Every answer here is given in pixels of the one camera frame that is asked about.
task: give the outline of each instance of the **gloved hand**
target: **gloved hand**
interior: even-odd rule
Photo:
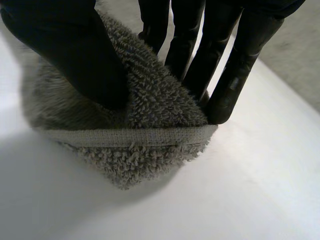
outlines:
[[[167,6],[166,1],[157,0],[158,3],[163,3],[163,6]],[[172,0],[175,31],[165,65],[189,89],[190,94],[203,107],[211,124],[223,124],[230,118],[263,46],[278,31],[284,18],[297,10],[304,1]],[[144,12],[146,8],[142,6],[148,2],[148,0],[139,0],[142,21],[144,26],[148,25],[148,31],[143,34],[143,37],[147,44],[152,45],[153,42],[148,42],[148,39],[157,39],[154,37],[157,33],[154,30],[155,22],[159,23],[161,19],[166,19],[168,24],[168,15],[163,12],[162,16],[153,19],[154,11],[157,11],[160,6],[157,6],[157,10],[150,6],[148,13]],[[197,53],[184,77],[196,42],[204,3],[203,35]],[[239,18],[232,52],[212,96],[209,97],[206,92],[207,87]],[[164,26],[159,30],[158,34],[164,34],[166,31]],[[164,37],[158,39],[157,50],[160,49]]]
[[[1,0],[1,16],[20,41],[53,64],[84,96],[123,108],[127,76],[95,0]]]

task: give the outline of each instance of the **gray towel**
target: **gray towel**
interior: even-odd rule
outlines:
[[[127,189],[197,157],[217,129],[151,50],[99,13],[128,71],[129,102],[111,111],[82,97],[41,57],[22,81],[22,106],[36,131],[76,152]]]

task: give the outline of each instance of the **finger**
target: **finger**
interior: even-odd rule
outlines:
[[[242,8],[208,1],[204,11],[200,46],[182,82],[199,101],[208,88]]]

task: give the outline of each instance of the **white surface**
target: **white surface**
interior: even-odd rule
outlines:
[[[320,239],[320,116],[261,62],[204,154],[120,191],[27,127],[0,40],[1,240]]]

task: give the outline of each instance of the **gray floor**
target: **gray floor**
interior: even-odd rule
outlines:
[[[117,19],[138,33],[142,29],[138,0],[100,0]],[[320,1],[308,0],[288,17],[263,49],[260,59],[299,95],[320,112]],[[0,30],[19,56],[18,41],[0,22]],[[168,35],[159,53],[166,57],[174,26],[170,19]]]
[[[260,59],[320,112],[320,1],[289,16]]]

